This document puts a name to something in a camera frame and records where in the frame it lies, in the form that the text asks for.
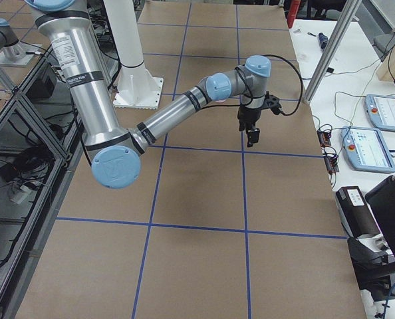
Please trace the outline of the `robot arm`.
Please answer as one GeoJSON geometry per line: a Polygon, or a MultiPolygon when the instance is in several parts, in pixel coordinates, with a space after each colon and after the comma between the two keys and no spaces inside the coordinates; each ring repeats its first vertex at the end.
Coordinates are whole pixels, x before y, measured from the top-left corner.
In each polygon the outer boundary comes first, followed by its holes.
{"type": "Polygon", "coordinates": [[[104,75],[86,2],[29,2],[39,32],[51,42],[84,124],[85,148],[99,184],[120,189],[134,183],[146,148],[211,102],[239,96],[239,123],[248,130],[250,142],[257,142],[255,123],[271,75],[267,57],[253,55],[233,70],[205,77],[161,108],[163,79],[152,76],[144,64],[133,3],[106,1],[104,6],[121,64],[115,95],[104,75]]]}

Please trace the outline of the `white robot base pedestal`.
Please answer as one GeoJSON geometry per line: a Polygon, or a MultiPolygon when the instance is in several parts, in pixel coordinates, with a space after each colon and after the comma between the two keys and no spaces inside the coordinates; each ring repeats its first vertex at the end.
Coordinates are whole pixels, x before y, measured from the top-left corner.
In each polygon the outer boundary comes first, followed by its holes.
{"type": "Polygon", "coordinates": [[[115,107],[157,109],[164,79],[153,77],[146,68],[133,2],[109,0],[104,6],[122,67],[115,107]]]}

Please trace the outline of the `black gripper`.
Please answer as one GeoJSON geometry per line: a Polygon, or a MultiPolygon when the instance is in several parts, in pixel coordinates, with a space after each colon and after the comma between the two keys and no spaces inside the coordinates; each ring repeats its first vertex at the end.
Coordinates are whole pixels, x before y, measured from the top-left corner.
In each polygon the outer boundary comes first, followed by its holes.
{"type": "Polygon", "coordinates": [[[246,131],[248,148],[259,142],[260,129],[256,123],[261,117],[261,111],[262,108],[248,108],[244,105],[238,109],[239,131],[246,131]]]}

